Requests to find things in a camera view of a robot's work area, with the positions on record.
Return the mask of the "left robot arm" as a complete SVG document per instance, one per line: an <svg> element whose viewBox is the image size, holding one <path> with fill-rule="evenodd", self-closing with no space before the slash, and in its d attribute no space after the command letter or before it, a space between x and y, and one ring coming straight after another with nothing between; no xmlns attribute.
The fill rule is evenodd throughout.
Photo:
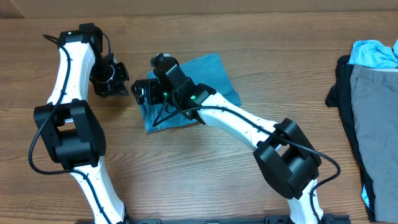
<svg viewBox="0 0 398 224"><path fill-rule="evenodd" d="M125 65L112 52L102 54L108 37L93 23L44 37L57 46L60 63L46 105L34 109L38 131L29 148L29 165L43 175L71 174L90 204L94 223L130 223L106 170L103 128L88 104L90 85L103 98L129 94Z"/></svg>

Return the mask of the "light blue denim jeans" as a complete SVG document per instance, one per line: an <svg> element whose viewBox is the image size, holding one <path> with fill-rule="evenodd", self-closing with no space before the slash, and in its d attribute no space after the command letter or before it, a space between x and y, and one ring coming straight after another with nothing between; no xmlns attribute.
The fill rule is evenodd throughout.
<svg viewBox="0 0 398 224"><path fill-rule="evenodd" d="M181 64L180 68L186 76L193 80L194 83L206 84L214 88L218 93L221 93L232 104L238 107L241 106L239 94L234 89L218 53L197 57ZM189 120L179 114L164 121L158 126L153 127L152 124L159 114L161 107L161 103L155 105L144 103L143 105L140 105L140 111L147 133L169 128L178 128L196 122L195 120Z"/></svg>

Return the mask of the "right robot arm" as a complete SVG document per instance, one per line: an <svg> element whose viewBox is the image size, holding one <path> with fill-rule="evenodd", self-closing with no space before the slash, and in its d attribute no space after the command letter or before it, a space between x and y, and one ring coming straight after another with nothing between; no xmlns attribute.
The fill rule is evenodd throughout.
<svg viewBox="0 0 398 224"><path fill-rule="evenodd" d="M151 58L154 78L136 80L131 87L137 104L167 104L172 116L216 127L247 145L266 182L287 199L291 223L321 223L323 210L316 195L320 155L290 119L281 123L255 116L229 102L214 88L184 74L170 54Z"/></svg>

